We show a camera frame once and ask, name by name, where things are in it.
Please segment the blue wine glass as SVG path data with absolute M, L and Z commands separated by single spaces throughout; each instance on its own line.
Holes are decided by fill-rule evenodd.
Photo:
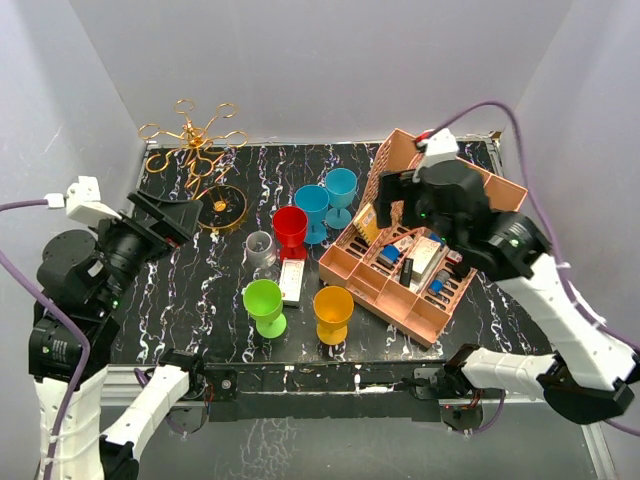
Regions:
M 307 216 L 305 243 L 308 245 L 322 243 L 327 238 L 324 220 L 329 208 L 329 195 L 326 189 L 319 185 L 305 185 L 296 191 L 294 203 Z
M 333 169 L 325 178 L 325 188 L 330 205 L 325 218 L 326 223 L 332 229 L 342 230 L 352 219 L 348 208 L 357 191 L 357 176 L 346 168 Z

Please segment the clear wine glass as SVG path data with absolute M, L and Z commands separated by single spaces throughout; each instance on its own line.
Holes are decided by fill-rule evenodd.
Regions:
M 265 231 L 249 234 L 245 241 L 247 261 L 253 267 L 253 279 L 276 280 L 280 273 L 276 244 L 272 236 Z

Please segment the red wine glass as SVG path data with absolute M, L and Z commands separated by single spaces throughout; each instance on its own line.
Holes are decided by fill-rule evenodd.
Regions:
M 273 229 L 281 244 L 280 260 L 305 260 L 307 250 L 304 241 L 308 219 L 305 212 L 296 206 L 281 207 L 273 216 Z

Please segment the green wine glass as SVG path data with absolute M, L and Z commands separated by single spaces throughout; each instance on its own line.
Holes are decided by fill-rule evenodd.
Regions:
M 244 290 L 243 304 L 262 337 L 274 339 L 286 330 L 283 296 L 279 285 L 274 281 L 259 279 L 251 282 Z

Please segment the orange wine glass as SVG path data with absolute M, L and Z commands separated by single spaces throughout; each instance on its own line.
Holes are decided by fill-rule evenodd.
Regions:
M 335 346 L 346 339 L 354 307 L 352 295 L 345 288 L 327 286 L 318 291 L 313 308 L 316 333 L 322 343 Z

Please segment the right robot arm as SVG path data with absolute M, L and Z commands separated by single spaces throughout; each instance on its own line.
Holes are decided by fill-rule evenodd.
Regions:
M 582 317 L 533 221 L 491 207 L 482 175 L 460 160 L 381 173 L 374 202 L 379 227 L 390 226 L 396 201 L 403 204 L 403 227 L 436 233 L 461 254 L 463 267 L 484 273 L 526 310 L 554 348 L 525 356 L 465 345 L 443 367 L 443 386 L 460 397 L 501 389 L 543 399 L 580 425 L 625 413 L 635 398 L 639 352 Z

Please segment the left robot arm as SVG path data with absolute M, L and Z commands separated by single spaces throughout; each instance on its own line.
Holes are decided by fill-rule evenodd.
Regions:
M 206 387 L 200 355 L 170 349 L 122 416 L 100 428 L 101 393 L 120 325 L 114 315 L 142 268 L 190 242 L 199 200 L 161 200 L 140 190 L 135 220 L 95 194 L 69 190 L 81 223 L 44 247 L 37 272 L 29 373 L 40 404 L 41 479 L 135 479 L 147 443 L 171 408 Z

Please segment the yellow spiral notebook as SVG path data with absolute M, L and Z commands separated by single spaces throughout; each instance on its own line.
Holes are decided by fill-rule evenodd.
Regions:
M 373 244 L 380 234 L 380 229 L 377 226 L 376 211 L 371 203 L 365 204 L 358 212 L 353 219 L 353 225 L 367 245 Z

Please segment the blue small item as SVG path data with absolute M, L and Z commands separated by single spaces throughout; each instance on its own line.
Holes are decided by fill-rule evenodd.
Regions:
M 402 252 L 393 244 L 383 247 L 380 251 L 377 262 L 387 269 L 393 269 L 396 261 L 401 257 Z

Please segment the white card box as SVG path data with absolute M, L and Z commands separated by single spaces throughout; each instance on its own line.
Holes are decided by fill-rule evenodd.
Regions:
M 427 237 L 420 237 L 411 252 L 413 260 L 411 267 L 411 280 L 409 289 L 416 293 L 426 277 L 429 277 L 433 269 L 441 260 L 444 247 L 441 242 Z

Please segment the pink desk organizer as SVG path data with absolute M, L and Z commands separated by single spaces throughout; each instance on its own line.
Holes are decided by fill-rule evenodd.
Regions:
M 413 144 L 413 136 L 403 130 L 394 130 L 378 148 L 371 166 L 369 178 L 359 208 L 354 217 L 371 203 L 378 191 L 378 175 L 383 171 L 402 171 L 415 167 L 419 155 Z M 436 296 L 427 292 L 435 274 L 454 265 L 453 254 L 444 248 L 444 254 L 431 275 L 426 277 L 414 293 L 399 283 L 400 269 L 405 257 L 409 257 L 420 237 L 427 237 L 431 231 L 424 228 L 414 236 L 411 245 L 395 244 L 401 252 L 393 269 L 387 269 L 377 262 L 383 243 L 394 236 L 409 231 L 400 225 L 403 204 L 392 205 L 392 226 L 381 229 L 371 245 L 359 236 L 353 219 L 337 240 L 319 260 L 320 279 L 328 285 L 336 285 L 348 290 L 354 301 L 377 317 L 395 326 L 414 341 L 429 347 L 435 343 L 463 298 L 469 285 L 477 275 L 472 269 L 469 274 L 457 280 L 450 277 L 446 286 Z

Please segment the white small box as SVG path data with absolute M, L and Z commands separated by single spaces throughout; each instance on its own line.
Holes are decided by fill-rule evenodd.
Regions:
M 283 303 L 287 306 L 300 305 L 305 261 L 303 259 L 285 259 L 282 263 L 279 288 Z

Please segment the black front base bar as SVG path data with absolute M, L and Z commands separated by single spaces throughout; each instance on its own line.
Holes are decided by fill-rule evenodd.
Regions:
M 475 399 L 435 385 L 442 360 L 371 362 L 212 363 L 200 366 L 196 384 L 180 399 L 205 409 L 210 422 L 254 419 L 408 418 L 440 422 L 447 410 L 499 401 L 489 390 Z

